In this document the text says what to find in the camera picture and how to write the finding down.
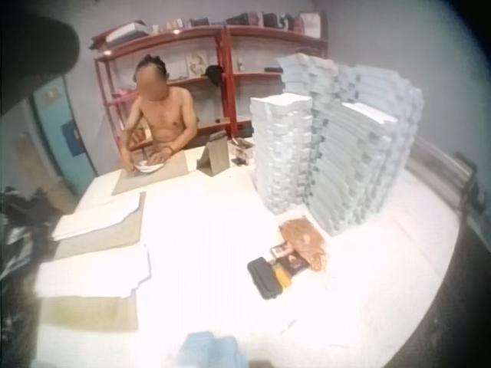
red metal shelving unit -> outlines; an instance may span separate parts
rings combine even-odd
[[[127,104],[132,102],[137,97],[136,91],[115,97],[114,83],[110,72],[110,62],[118,58],[127,56],[134,52],[142,51],[148,48],[155,48],[179,41],[196,40],[200,38],[213,38],[216,43],[216,58],[218,65],[223,68],[223,81],[221,86],[222,95],[222,111],[223,118],[219,123],[214,123],[210,126],[200,127],[200,132],[209,132],[217,128],[225,127],[231,136],[237,135],[238,126],[243,123],[249,123],[250,120],[237,121],[236,115],[236,91],[235,82],[244,79],[270,79],[278,80],[281,78],[280,73],[267,72],[241,72],[234,73],[232,66],[232,38],[233,37],[251,37],[261,39],[272,39],[287,41],[291,43],[301,44],[310,48],[316,48],[321,52],[323,57],[327,57],[327,43],[318,38],[312,38],[304,34],[295,33],[292,31],[283,31],[275,28],[262,28],[255,26],[205,26],[195,28],[184,28],[164,33],[138,38],[133,41],[121,44],[110,50],[99,51],[94,58],[94,65],[97,74],[97,82],[101,90],[101,97],[104,108],[107,113],[110,128],[114,136],[118,148],[118,126],[114,123],[114,118],[111,109],[115,109],[120,121],[125,120],[127,115]],[[104,87],[101,67],[104,69],[107,78],[107,87]],[[189,86],[191,84],[206,83],[206,77],[196,77],[184,80],[171,81],[171,85]],[[144,141],[133,149],[138,150],[145,146],[151,145],[151,141]]]

shirtless man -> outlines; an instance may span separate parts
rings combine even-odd
[[[130,151],[131,137],[141,117],[145,117],[153,138],[153,154],[149,165],[165,163],[180,151],[197,132],[193,98],[188,90],[167,84],[166,65],[158,56],[147,55],[137,65],[134,80],[139,97],[131,107],[121,133],[123,168],[135,170]]]

plastic bag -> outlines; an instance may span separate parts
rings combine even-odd
[[[310,264],[311,270],[325,271],[325,242],[309,220],[305,217],[293,219],[283,223],[279,230],[285,241]]]

white table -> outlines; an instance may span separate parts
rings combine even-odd
[[[38,346],[38,358],[59,367],[169,366],[188,333],[211,330],[232,334],[250,360],[276,367],[383,366],[436,295],[456,242],[456,214],[404,172],[382,213],[334,238],[323,232],[326,274],[306,271],[264,301],[247,263],[280,242],[282,221],[313,219],[303,205],[278,217],[268,212],[252,167],[213,178],[193,170],[202,150],[186,151],[189,175],[146,187],[142,237],[152,277],[137,290],[139,332],[43,326],[40,339],[49,343]],[[106,201],[118,176],[96,178],[77,209]]]

white paper stack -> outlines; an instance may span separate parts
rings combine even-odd
[[[335,235],[378,211],[414,139],[410,125],[362,103],[330,103],[308,207]]]
[[[140,193],[124,195],[92,209],[61,216],[51,235],[53,240],[71,238],[122,222],[140,204]]]
[[[252,98],[256,187],[273,213],[303,202],[311,152],[312,99],[297,94]]]
[[[423,95],[395,71],[365,65],[340,66],[339,84],[343,101],[361,102],[410,124],[420,121]]]
[[[278,59],[283,69],[284,92],[312,98],[311,159],[318,153],[327,105],[338,96],[338,66],[332,60],[305,54],[292,54]]]
[[[41,264],[38,297],[129,297],[150,275],[147,248],[131,245]]]

